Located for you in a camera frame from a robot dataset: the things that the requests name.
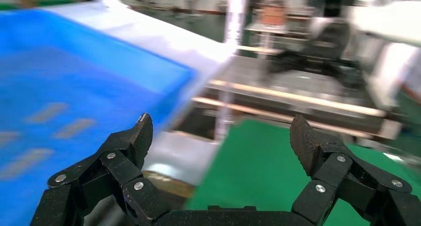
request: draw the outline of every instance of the white panel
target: white panel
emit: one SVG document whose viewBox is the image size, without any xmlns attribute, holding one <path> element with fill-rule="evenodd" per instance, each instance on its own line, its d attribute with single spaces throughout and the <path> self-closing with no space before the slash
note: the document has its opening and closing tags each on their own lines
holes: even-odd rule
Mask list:
<svg viewBox="0 0 421 226">
<path fill-rule="evenodd" d="M 418 48 L 393 43 L 385 48 L 371 83 L 387 99 L 394 99 L 409 70 L 414 66 L 413 57 Z"/>
</svg>

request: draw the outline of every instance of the blue plastic bin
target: blue plastic bin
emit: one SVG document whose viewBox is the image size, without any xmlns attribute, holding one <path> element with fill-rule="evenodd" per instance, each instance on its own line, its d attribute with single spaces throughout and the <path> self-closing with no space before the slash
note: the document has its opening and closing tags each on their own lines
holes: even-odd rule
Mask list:
<svg viewBox="0 0 421 226">
<path fill-rule="evenodd" d="M 28 225 L 52 174 L 143 112 L 163 126 L 194 75 L 47 11 L 0 14 L 0 224 Z"/>
</svg>

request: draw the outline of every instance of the white shelf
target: white shelf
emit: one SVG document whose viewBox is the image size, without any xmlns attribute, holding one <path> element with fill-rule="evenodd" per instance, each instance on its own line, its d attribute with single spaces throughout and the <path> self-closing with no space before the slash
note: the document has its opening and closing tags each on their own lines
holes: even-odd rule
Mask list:
<svg viewBox="0 0 421 226">
<path fill-rule="evenodd" d="M 246 27 L 248 31 L 258 31 L 258 32 L 267 32 L 273 34 L 287 34 L 286 25 L 277 26 L 277 25 L 265 25 L 259 22 L 251 23 Z"/>
</svg>

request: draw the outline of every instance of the black machine part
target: black machine part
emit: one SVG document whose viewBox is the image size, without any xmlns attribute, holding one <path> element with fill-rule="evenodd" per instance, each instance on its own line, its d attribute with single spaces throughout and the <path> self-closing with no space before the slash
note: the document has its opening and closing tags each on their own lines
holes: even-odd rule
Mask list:
<svg viewBox="0 0 421 226">
<path fill-rule="evenodd" d="M 359 62 L 341 59 L 350 41 L 351 28 L 347 22 L 330 23 L 308 40 L 300 52 L 285 50 L 271 56 L 264 78 L 270 80 L 274 74 L 297 70 L 328 75 L 345 87 L 358 89 L 363 86 Z"/>
<path fill-rule="evenodd" d="M 408 182 L 359 159 L 339 138 L 314 131 L 302 116 L 294 119 L 290 139 L 311 176 L 290 212 L 252 206 L 172 211 L 140 170 L 152 141 L 152 120 L 143 114 L 133 128 L 111 134 L 94 155 L 54 174 L 31 225 L 81 226 L 83 216 L 110 195 L 140 226 L 319 226 L 338 199 L 373 226 L 421 225 L 421 202 Z"/>
</svg>

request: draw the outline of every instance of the wooden plank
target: wooden plank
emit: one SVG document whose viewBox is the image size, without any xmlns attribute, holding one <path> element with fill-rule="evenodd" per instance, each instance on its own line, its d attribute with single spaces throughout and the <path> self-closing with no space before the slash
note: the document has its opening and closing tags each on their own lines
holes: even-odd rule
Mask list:
<svg viewBox="0 0 421 226">
<path fill-rule="evenodd" d="M 292 117 L 292 116 L 287 116 L 287 115 L 278 114 L 278 113 L 272 113 L 272 112 L 268 112 L 268 111 L 262 111 L 262 110 L 259 110 L 259 109 L 249 108 L 249 107 L 231 104 L 231 103 L 226 104 L 226 103 L 223 103 L 221 101 L 213 100 L 213 99 L 209 99 L 209 98 L 195 97 L 192 100 L 195 101 L 195 102 L 214 105 L 214 106 L 224 106 L 225 105 L 226 107 L 228 107 L 230 109 L 233 109 L 233 110 L 241 111 L 241 112 L 244 112 L 244 113 L 256 114 L 256 115 L 259 115 L 259 116 L 270 117 L 270 118 L 274 118 L 274 119 L 279 119 L 279 120 L 282 120 L 282 121 L 285 121 L 285 122 L 288 122 L 288 123 L 292 122 L 292 120 L 294 119 L 294 117 Z M 343 134 L 347 134 L 347 135 L 351 135 L 351 136 L 355 136 L 355 137 L 359 137 L 359 138 L 365 138 L 365 139 L 373 138 L 373 134 L 362 132 L 362 131 L 336 127 L 336 126 L 323 124 L 323 123 L 317 123 L 317 122 L 313 122 L 313 121 L 308 121 L 308 123 L 312 127 L 319 128 L 319 129 L 343 133 Z"/>
<path fill-rule="evenodd" d="M 211 80 L 209 83 L 217 85 L 217 86 L 224 86 L 226 82 L 222 80 L 214 79 L 214 80 Z M 297 95 L 293 93 L 280 92 L 280 91 L 267 89 L 267 88 L 254 87 L 254 86 L 244 85 L 244 84 L 239 84 L 239 83 L 231 83 L 231 87 L 234 89 L 260 93 L 260 94 L 265 94 L 265 95 L 271 95 L 271 96 L 276 96 L 280 98 L 296 100 L 296 101 L 301 101 L 301 102 L 306 102 L 306 103 L 311 103 L 311 104 L 317 104 L 317 105 L 322 105 L 326 107 L 346 110 L 346 111 L 350 111 L 354 113 L 366 114 L 370 116 L 384 117 L 386 115 L 384 111 L 379 110 L 379 109 L 367 108 L 367 107 L 346 104 L 346 103 L 333 102 L 333 101 L 329 101 L 325 99 Z"/>
</svg>

